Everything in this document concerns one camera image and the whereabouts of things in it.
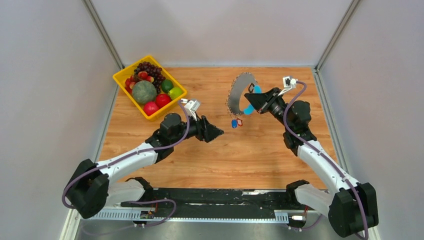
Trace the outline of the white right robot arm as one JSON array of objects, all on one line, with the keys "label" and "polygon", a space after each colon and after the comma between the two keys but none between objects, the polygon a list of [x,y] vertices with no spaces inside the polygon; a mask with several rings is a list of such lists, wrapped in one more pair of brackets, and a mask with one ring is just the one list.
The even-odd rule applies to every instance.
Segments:
[{"label": "white right robot arm", "polygon": [[286,103],[277,87],[265,93],[255,93],[253,88],[249,87],[245,98],[260,114],[270,113],[284,125],[286,147],[313,169],[328,190],[325,193],[298,180],[287,185],[286,204],[292,209],[306,205],[318,211],[342,238],[363,233],[360,239],[369,239],[369,229],[379,223],[375,188],[350,176],[325,152],[309,128],[312,117],[307,101],[293,98]]}]

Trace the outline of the blue key tag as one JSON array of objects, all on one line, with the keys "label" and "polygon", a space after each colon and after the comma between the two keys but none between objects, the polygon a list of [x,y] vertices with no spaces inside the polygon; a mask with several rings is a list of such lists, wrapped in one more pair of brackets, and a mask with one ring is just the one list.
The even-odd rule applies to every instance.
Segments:
[{"label": "blue key tag", "polygon": [[238,123],[237,123],[237,120],[236,120],[236,119],[232,119],[232,120],[231,120],[231,127],[232,127],[233,129],[235,129],[235,128],[237,128],[237,127],[238,127]]}]

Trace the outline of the red key tag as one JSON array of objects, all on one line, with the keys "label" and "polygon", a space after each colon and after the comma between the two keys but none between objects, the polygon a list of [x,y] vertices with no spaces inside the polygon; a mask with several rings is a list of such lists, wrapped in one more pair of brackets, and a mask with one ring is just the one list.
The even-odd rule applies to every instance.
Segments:
[{"label": "red key tag", "polygon": [[239,119],[239,118],[236,119],[236,123],[237,123],[237,125],[239,127],[242,127],[243,126],[243,121],[241,119]]}]

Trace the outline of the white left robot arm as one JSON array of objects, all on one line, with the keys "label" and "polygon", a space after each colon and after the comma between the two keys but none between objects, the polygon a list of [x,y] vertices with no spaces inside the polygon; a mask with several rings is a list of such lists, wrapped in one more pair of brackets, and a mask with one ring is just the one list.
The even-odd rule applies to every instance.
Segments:
[{"label": "white left robot arm", "polygon": [[224,130],[211,124],[203,116],[187,117],[186,121],[177,113],[169,113],[159,128],[136,148],[119,156],[99,162],[85,159],[79,163],[66,185],[62,199],[70,202],[83,219],[89,219],[105,206],[135,201],[147,207],[153,201],[153,193],[147,184],[137,179],[119,180],[143,167],[159,163],[167,158],[174,147],[182,141],[195,137],[209,143],[224,134]]}]

